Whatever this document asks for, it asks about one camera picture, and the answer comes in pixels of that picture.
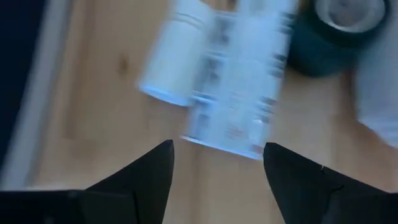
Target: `wood grain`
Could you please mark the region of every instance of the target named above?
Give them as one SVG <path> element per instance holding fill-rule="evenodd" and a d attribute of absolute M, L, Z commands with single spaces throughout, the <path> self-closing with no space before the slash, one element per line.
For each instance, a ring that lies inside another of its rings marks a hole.
<path fill-rule="evenodd" d="M 74 1 L 31 187 L 88 187 L 174 139 L 164 223 L 283 223 L 261 161 L 180 139 L 187 109 L 137 90 L 167 8 L 161 0 Z M 398 154 L 355 120 L 349 89 L 344 75 L 311 79 L 287 70 L 271 141 L 368 184 L 398 190 Z"/>

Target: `white object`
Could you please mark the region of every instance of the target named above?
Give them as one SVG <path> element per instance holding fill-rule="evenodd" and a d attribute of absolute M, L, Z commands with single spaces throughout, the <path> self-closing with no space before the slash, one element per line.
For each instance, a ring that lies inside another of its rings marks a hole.
<path fill-rule="evenodd" d="M 189 106 L 214 11 L 200 0 L 179 0 L 164 22 L 139 88 L 160 100 Z"/>
<path fill-rule="evenodd" d="M 239 2 L 235 14 L 218 13 L 218 23 L 229 22 L 229 33 L 219 34 L 229 36 L 222 43 L 229 46 L 211 44 L 204 56 L 183 138 L 262 159 L 296 8 L 294 0 L 247 0 Z"/>
<path fill-rule="evenodd" d="M 359 63 L 356 106 L 360 122 L 398 147 L 398 17 L 391 10 L 390 23 Z"/>

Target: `dark green tape roll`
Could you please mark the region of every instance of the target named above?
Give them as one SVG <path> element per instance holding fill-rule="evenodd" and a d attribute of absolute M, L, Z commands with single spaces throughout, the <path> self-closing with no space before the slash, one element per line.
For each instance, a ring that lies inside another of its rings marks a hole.
<path fill-rule="evenodd" d="M 288 63 L 304 75 L 324 77 L 350 69 L 361 52 L 384 27 L 390 14 L 390 2 L 380 22 L 364 32 L 345 32 L 322 21 L 315 11 L 318 0 L 298 16 L 290 43 Z"/>

